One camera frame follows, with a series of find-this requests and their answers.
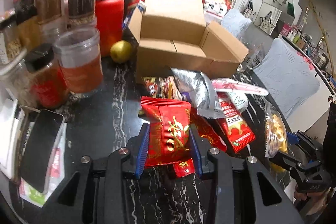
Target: black lid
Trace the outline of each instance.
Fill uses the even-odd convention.
[[[0,20],[0,30],[2,30],[4,27],[8,26],[11,24],[13,21],[16,21],[16,14],[12,14],[6,19],[3,19],[2,21]]]
[[[26,20],[37,16],[37,9],[34,5],[16,11],[16,24],[19,25]]]
[[[53,46],[43,43],[32,49],[25,57],[27,70],[31,73],[42,69],[54,59]]]

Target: red cylindrical container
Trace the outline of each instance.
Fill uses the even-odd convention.
[[[121,40],[124,0],[96,1],[97,29],[100,32],[100,53],[110,55],[111,46]]]

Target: clear snack bag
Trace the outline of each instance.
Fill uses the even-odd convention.
[[[280,113],[266,99],[265,102],[265,138],[266,138],[266,158],[273,158],[280,150],[288,153],[287,133]]]

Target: silver snack bag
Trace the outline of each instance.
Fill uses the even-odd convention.
[[[197,109],[197,114],[209,119],[226,118],[210,79],[201,71],[171,68],[184,101]]]

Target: black marble countertop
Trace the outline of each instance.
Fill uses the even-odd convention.
[[[132,63],[116,65],[110,58],[102,60],[104,84],[102,89],[87,99],[72,95],[57,112],[66,118],[65,172],[74,172],[83,155],[99,159],[108,156],[120,147],[126,146],[130,137],[136,136],[144,122],[138,117],[140,93],[135,84]],[[235,75],[237,80],[263,86],[252,72]],[[247,95],[249,106],[243,113],[248,125],[256,135],[251,143],[251,154],[267,168],[265,159],[263,99]],[[267,99],[275,106],[274,100]],[[290,131],[285,119],[287,131]],[[227,139],[228,153],[233,153]],[[249,155],[244,148],[236,156]],[[288,174],[277,178],[284,188],[289,183]],[[171,180],[165,166],[145,169],[141,179],[125,180],[127,214],[130,223],[206,223],[210,200],[211,181],[202,181],[194,174]],[[9,183],[11,203],[16,213],[28,223],[40,208],[21,200],[18,187]]]

